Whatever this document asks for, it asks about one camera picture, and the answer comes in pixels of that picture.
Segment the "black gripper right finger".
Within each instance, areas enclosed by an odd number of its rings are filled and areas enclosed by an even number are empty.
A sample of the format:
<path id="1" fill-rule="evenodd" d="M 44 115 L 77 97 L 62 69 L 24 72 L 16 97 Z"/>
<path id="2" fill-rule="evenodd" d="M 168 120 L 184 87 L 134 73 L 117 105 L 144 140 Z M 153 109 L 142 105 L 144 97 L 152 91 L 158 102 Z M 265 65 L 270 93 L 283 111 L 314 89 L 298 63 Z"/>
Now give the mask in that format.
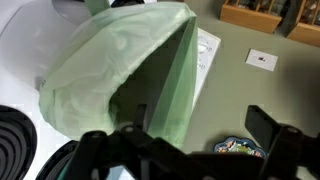
<path id="1" fill-rule="evenodd" d="M 296 180 L 298 167 L 320 177 L 320 137 L 305 135 L 300 129 L 276 122 L 257 105 L 249 105 L 245 127 L 268 154 L 261 180 Z"/>

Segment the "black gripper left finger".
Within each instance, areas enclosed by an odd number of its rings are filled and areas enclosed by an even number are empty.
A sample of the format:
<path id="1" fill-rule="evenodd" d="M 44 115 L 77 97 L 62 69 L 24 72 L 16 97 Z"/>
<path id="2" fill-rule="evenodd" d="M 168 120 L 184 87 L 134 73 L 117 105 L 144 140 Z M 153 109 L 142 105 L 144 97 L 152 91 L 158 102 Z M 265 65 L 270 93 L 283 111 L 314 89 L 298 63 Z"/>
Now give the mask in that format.
<path id="1" fill-rule="evenodd" d="M 152 138 L 144 128 L 147 106 L 140 104 L 134 122 L 110 135 L 85 133 L 67 163 L 61 180 L 106 180 L 122 166 L 137 180 L 186 180 L 187 156 L 162 138 Z"/>

